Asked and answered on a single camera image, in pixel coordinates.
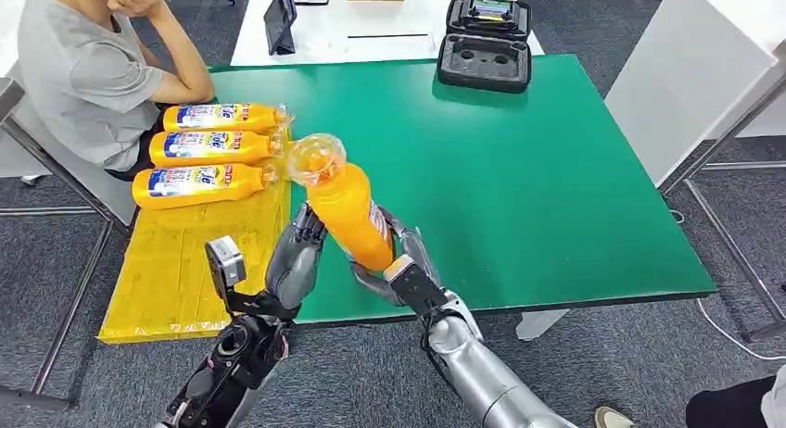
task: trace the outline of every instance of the yellow tray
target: yellow tray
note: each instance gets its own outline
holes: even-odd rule
[[[229,316],[216,296],[205,243],[231,235],[247,270],[236,289],[256,294],[289,223],[289,202],[289,182],[283,182],[240,201],[140,210],[98,339],[120,344],[215,335]]]

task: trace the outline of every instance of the black case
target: black case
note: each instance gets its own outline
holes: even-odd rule
[[[462,13],[469,4],[470,0],[450,1],[437,78],[448,85],[522,93],[531,79],[532,54],[526,44],[531,20],[529,5],[513,2],[518,6],[518,20],[503,31],[464,25]]]

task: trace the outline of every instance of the green table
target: green table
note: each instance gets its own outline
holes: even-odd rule
[[[420,227],[472,309],[544,310],[716,290],[574,56],[523,94],[449,87],[433,61],[217,69],[222,102],[286,103],[337,135],[374,199]],[[304,198],[293,187],[292,210]],[[298,321],[411,317],[366,292],[332,239]]]

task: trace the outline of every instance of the bottle label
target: bottle label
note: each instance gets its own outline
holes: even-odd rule
[[[385,221],[385,215],[382,214],[382,210],[379,209],[379,206],[371,200],[371,206],[369,207],[369,220],[374,225],[377,231],[382,234],[382,238],[390,242],[390,229],[387,227],[387,221]]]
[[[387,221],[385,220],[385,215],[382,214],[382,210],[379,209],[379,206],[371,200],[371,205],[369,206],[369,221],[374,225],[376,230],[379,234],[382,235],[382,238],[385,239],[386,242],[390,244],[390,229],[387,227]],[[349,251],[341,245],[338,241],[336,241],[338,247],[344,251],[344,254],[349,258],[349,261],[354,261],[355,258],[352,256]]]
[[[177,126],[182,129],[220,127],[248,120],[250,104],[186,106],[177,110]]]
[[[152,197],[193,195],[223,189],[232,182],[232,165],[156,169],[147,182]]]
[[[165,157],[208,157],[236,153],[240,132],[175,132],[164,141]]]

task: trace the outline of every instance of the detergent bottle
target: detergent bottle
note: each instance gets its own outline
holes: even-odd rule
[[[169,107],[164,112],[167,132],[236,130],[265,133],[287,122],[286,109],[259,104],[209,104]]]
[[[162,132],[150,141],[150,160],[156,167],[254,163],[284,153],[285,134],[254,132]]]
[[[371,198],[369,180],[347,162],[338,138],[313,134],[301,139],[286,163],[289,176],[306,188],[314,213],[348,257],[370,271],[382,271],[393,262],[392,234]]]
[[[280,179],[273,163],[261,168],[221,164],[140,171],[133,179],[133,200],[140,208],[193,206],[228,199],[243,199]]]

